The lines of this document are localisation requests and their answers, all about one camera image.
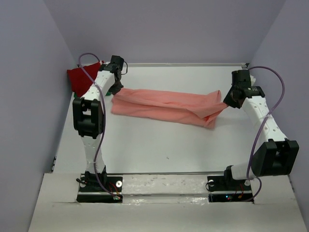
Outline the salmon pink t-shirt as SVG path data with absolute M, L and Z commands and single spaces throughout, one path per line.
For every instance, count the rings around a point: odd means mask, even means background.
M 200 95 L 123 88 L 113 96 L 111 112 L 213 129 L 217 116 L 226 108 L 219 90 Z

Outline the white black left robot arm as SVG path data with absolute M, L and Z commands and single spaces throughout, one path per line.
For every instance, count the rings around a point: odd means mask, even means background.
M 73 126 L 82 139 L 86 157 L 84 179 L 77 179 L 80 184 L 91 185 L 95 190 L 112 195 L 106 189 L 106 165 L 102 158 L 101 145 L 106 130 L 105 96 L 107 93 L 117 94 L 122 88 L 122 69 L 125 60 L 113 55 L 109 63 L 99 61 L 96 78 L 92 78 L 81 64 L 81 58 L 92 53 L 79 56 L 79 68 L 90 79 L 92 85 L 86 93 L 72 102 Z

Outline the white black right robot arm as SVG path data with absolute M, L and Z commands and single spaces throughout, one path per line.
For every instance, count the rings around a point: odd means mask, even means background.
M 234 189 L 240 180 L 252 180 L 263 176 L 289 175 L 299 151 L 297 141 L 290 140 L 280 130 L 267 106 L 261 87 L 254 85 L 249 70 L 232 72 L 231 88 L 224 103 L 243 110 L 251 120 L 257 134 L 249 160 L 228 166 L 222 178 L 226 189 Z

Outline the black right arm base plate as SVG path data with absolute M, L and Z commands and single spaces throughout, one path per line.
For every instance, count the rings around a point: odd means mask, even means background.
M 249 180 L 226 181 L 223 175 L 211 175 L 207 177 L 205 188 L 209 192 L 209 203 L 253 202 Z

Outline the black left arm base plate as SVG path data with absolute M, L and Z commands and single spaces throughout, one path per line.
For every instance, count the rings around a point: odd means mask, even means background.
M 77 178 L 79 183 L 77 202 L 79 203 L 122 203 L 123 178 L 108 175 L 104 190 L 97 182 L 86 181 L 84 175 Z

